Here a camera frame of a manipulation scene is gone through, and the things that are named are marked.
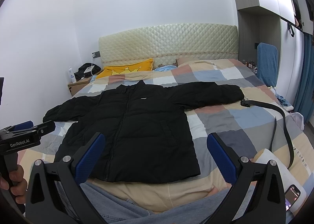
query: quilted headboard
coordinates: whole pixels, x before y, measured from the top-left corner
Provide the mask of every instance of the quilted headboard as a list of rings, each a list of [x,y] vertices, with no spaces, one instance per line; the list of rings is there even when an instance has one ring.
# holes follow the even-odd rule
[[[178,57],[238,59],[236,26],[180,23],[130,29],[99,38],[103,66],[126,65],[153,58],[153,68]]]

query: metal screw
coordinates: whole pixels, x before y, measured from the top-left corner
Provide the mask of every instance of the metal screw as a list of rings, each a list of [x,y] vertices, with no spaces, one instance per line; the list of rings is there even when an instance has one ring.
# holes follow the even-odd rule
[[[276,166],[277,165],[277,163],[276,163],[276,161],[274,161],[273,159],[269,162],[272,166]]]
[[[246,156],[242,156],[242,157],[241,157],[241,161],[242,161],[243,163],[248,163],[249,158],[246,157]]]
[[[36,161],[35,161],[35,166],[39,166],[41,164],[41,159],[37,159]]]
[[[64,156],[62,159],[64,162],[69,162],[71,160],[70,156]]]

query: wall outlet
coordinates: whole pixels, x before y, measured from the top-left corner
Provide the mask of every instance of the wall outlet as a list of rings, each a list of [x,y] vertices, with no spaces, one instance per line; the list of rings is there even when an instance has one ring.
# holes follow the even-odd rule
[[[100,52],[99,51],[93,52],[92,55],[93,55],[93,59],[99,58],[100,57]]]

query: smartphone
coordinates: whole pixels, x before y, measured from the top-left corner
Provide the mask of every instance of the smartphone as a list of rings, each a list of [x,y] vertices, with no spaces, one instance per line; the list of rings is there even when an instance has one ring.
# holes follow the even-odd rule
[[[294,184],[289,187],[285,193],[286,211],[288,211],[290,207],[293,206],[295,201],[299,198],[300,194],[301,191]]]

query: black belt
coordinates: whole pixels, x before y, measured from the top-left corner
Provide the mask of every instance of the black belt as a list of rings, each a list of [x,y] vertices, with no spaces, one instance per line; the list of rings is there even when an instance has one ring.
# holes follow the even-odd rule
[[[291,138],[290,138],[290,135],[288,133],[287,126],[286,126],[285,112],[279,106],[269,104],[269,103],[259,102],[259,101],[255,101],[255,100],[242,100],[241,105],[245,106],[245,107],[250,107],[251,105],[256,105],[256,106],[275,110],[282,115],[282,117],[284,118],[284,134],[285,134],[285,137],[286,137],[286,140],[288,143],[288,148],[289,148],[289,153],[290,153],[290,163],[288,166],[288,168],[290,168],[292,163],[293,163],[293,160],[294,160],[294,151],[293,151],[292,141],[291,141]],[[271,145],[270,145],[270,150],[272,149],[272,144],[273,144],[273,139],[274,139],[276,127],[277,127],[277,120],[275,119],[275,128],[274,128],[273,138],[272,138]]]

